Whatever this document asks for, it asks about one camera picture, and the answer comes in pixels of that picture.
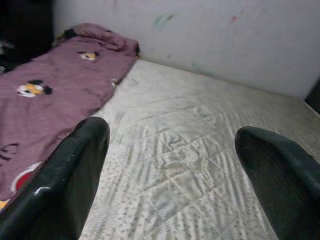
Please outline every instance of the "white wall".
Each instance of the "white wall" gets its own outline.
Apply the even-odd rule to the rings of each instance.
[[[320,76],[319,0],[56,0],[56,33],[97,23],[142,57],[303,98]]]

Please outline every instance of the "cartoon print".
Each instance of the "cartoon print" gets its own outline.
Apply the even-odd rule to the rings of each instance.
[[[18,147],[18,143],[11,143],[0,147],[0,167],[3,165],[2,160],[10,161],[17,155]]]
[[[89,60],[89,61],[94,61],[99,56],[99,53],[97,51],[95,51],[94,53],[89,53],[89,52],[85,52],[85,51],[78,51],[78,53],[80,54],[80,57],[82,59]]]
[[[46,95],[51,95],[52,88],[49,86],[43,86],[42,83],[42,80],[31,80],[28,81],[26,85],[19,86],[16,91],[18,95],[27,98],[33,98],[43,93]]]
[[[23,184],[28,180],[28,178],[32,175],[33,171],[42,163],[42,161],[37,162],[30,167],[28,167],[23,172],[19,173],[11,183],[10,190],[13,193],[16,193],[19,188],[23,186]]]
[[[0,201],[0,211],[1,209],[3,209],[5,207],[5,205],[9,202],[9,200],[7,201]]]
[[[121,82],[121,79],[118,79],[118,78],[113,78],[111,79],[111,84],[112,84],[112,87],[116,87],[118,86],[118,84]]]

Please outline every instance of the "purple blanket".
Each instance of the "purple blanket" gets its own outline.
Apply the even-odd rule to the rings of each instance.
[[[89,23],[73,29],[78,36],[0,77],[0,200],[112,97],[136,60],[135,40]]]

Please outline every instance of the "white mattress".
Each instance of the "white mattress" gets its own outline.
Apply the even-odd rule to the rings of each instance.
[[[275,240],[236,131],[272,130],[320,156],[320,120],[301,100],[142,60],[96,115],[111,139],[81,240]]]

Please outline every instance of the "bedsheet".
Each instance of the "bedsheet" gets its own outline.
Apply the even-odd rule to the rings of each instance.
[[[0,77],[0,200],[104,106],[136,61],[137,41],[95,24],[74,28],[71,39]]]
[[[236,131],[265,128],[320,157],[320,120],[302,100],[143,60],[96,115],[110,146],[81,240],[276,240]]]

